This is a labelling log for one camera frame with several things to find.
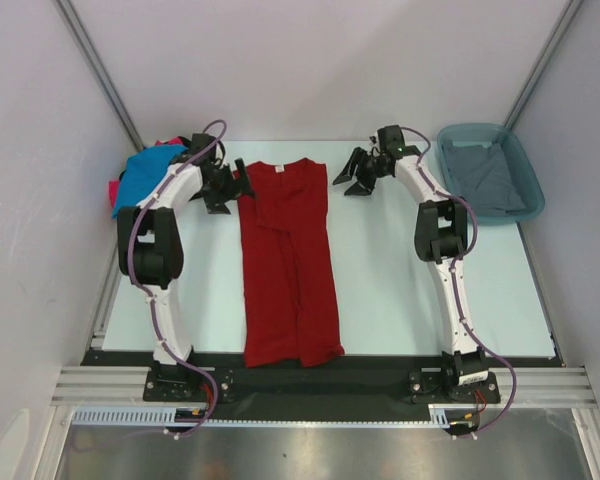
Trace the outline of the red t shirt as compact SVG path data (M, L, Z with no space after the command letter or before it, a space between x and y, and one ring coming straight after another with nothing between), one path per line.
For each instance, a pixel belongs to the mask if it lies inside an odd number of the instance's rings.
M297 360L304 367L343 355L327 232L328 178L321 163L256 162L255 190L237 205L249 367Z

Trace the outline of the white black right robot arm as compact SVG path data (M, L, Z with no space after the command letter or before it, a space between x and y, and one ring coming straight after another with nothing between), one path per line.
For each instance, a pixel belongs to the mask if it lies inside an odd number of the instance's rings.
M452 195L431 175L424 157L431 149L409 145L404 134L426 136L400 125L378 129L370 137L370 148L355 148L334 185L347 183L346 196L368 197L380 178L397 179L418 204L414 248L434 281L444 321L446 349L441 353L441 371L432 381L418 379L411 390L417 397L441 395L450 402L486 402L483 387L489 386L486 348L476 338L464 286L464 259L477 242L468 236L475 215L466 201Z

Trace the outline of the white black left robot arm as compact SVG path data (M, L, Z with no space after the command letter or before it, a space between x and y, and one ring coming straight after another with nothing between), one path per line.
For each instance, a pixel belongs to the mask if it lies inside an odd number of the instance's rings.
M210 376L193 364L182 320L178 215L194 199L210 214L226 214L228 202L255 194L243 160L230 165L225 157L220 137L208 131L176 137L130 157L117 183L119 269L145 295L156 341L143 393L148 402L186 401L212 390Z

